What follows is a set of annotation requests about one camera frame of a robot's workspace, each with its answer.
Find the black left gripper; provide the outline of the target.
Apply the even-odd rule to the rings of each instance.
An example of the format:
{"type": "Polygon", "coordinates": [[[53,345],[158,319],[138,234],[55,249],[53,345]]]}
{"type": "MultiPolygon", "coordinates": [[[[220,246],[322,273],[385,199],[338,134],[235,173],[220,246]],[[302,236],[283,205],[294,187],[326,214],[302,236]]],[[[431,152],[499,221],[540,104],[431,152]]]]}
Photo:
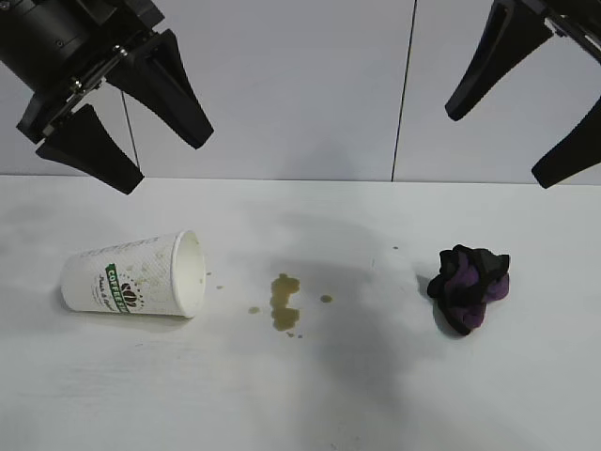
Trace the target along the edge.
{"type": "MultiPolygon", "coordinates": [[[[41,141],[71,80],[109,59],[116,45],[125,48],[151,35],[163,19],[151,1],[18,1],[16,76],[34,96],[17,129],[30,141],[41,141]]],[[[132,50],[121,70],[121,89],[192,148],[201,148],[211,137],[214,129],[190,84],[173,31],[157,33],[132,50]]],[[[71,115],[36,153],[123,194],[144,179],[90,104],[71,115]]]]}

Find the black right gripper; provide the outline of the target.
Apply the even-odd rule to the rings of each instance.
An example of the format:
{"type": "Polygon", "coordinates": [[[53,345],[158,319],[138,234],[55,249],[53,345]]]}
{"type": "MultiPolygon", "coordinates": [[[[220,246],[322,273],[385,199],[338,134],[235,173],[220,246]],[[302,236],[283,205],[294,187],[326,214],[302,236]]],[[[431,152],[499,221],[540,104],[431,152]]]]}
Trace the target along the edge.
{"type": "MultiPolygon", "coordinates": [[[[599,0],[495,0],[465,74],[445,104],[452,120],[469,113],[510,70],[552,37],[569,37],[589,54],[600,54],[599,0]]],[[[600,164],[600,101],[532,168],[547,189],[600,164]]]]}

